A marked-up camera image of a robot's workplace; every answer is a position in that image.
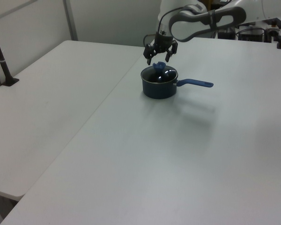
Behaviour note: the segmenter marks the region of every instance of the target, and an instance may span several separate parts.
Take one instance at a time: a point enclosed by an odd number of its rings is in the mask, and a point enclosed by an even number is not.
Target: pot handle
[[[206,88],[212,88],[213,87],[213,83],[210,82],[205,82],[205,81],[197,81],[197,80],[193,80],[193,79],[185,79],[185,80],[181,80],[177,82],[177,87],[181,87],[185,84],[193,84],[193,85],[198,85],[198,86],[202,86],[202,87],[206,87]]]

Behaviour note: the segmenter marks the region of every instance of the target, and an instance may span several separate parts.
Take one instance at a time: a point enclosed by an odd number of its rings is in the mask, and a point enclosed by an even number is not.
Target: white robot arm
[[[169,61],[177,52],[173,38],[186,42],[199,34],[276,17],[281,17],[281,0],[230,0],[209,12],[197,0],[162,0],[155,43],[146,45],[144,56],[150,65],[155,55],[167,52]]]

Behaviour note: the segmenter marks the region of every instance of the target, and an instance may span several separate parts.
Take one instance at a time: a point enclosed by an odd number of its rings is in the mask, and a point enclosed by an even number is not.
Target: white folding table
[[[66,41],[0,87],[1,196],[20,200],[142,51]]]
[[[281,225],[281,50],[195,38],[169,65],[214,87],[150,99],[139,59],[3,225]]]

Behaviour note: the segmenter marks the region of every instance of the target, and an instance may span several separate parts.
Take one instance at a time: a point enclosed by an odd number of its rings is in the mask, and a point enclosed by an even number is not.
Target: saucepan
[[[153,63],[141,72],[142,88],[145,95],[154,99],[169,98],[176,94],[177,87],[185,84],[193,84],[202,87],[212,88],[213,83],[197,81],[193,79],[178,80],[178,72],[166,66],[164,62]]]

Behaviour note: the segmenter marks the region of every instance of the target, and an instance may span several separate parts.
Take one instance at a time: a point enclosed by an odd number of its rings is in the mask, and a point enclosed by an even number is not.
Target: wall
[[[0,19],[0,46],[13,76],[70,39],[63,0],[37,0]]]
[[[78,40],[142,46],[154,34],[161,0],[68,0]]]

